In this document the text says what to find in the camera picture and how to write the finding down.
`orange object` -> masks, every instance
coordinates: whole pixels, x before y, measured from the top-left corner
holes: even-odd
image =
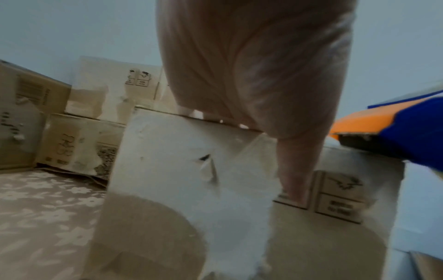
[[[329,136],[338,140],[338,134],[372,133],[380,131],[392,124],[395,114],[412,105],[423,102],[427,98],[367,109],[352,113],[337,120],[329,132]]]

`hand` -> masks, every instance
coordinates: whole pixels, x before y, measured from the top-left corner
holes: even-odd
[[[157,33],[179,105],[278,139],[281,183],[302,201],[334,120],[355,0],[159,0]]]

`wall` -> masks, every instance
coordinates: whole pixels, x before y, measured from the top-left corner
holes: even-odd
[[[68,83],[80,55],[160,65],[154,6],[154,0],[1,0],[0,58]],[[362,0],[338,117],[440,86],[442,14],[441,0]],[[399,271],[409,267],[403,251],[443,258],[442,199],[440,180],[408,166],[389,279],[401,279]]]

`brown cardboard box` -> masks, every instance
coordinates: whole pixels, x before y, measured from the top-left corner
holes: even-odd
[[[52,114],[43,133],[38,162],[108,179],[124,125]]]
[[[70,88],[0,61],[0,170],[34,166],[44,113],[63,112]]]
[[[443,279],[442,260],[418,252],[411,252],[411,256],[422,280]]]
[[[264,134],[136,108],[82,279],[379,279],[404,164],[324,148],[299,207],[276,169]]]
[[[150,106],[162,67],[81,57],[66,113],[126,124],[135,105]]]

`floral fabric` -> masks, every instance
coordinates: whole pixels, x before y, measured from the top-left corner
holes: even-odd
[[[0,280],[78,280],[104,196],[85,178],[0,174]]]

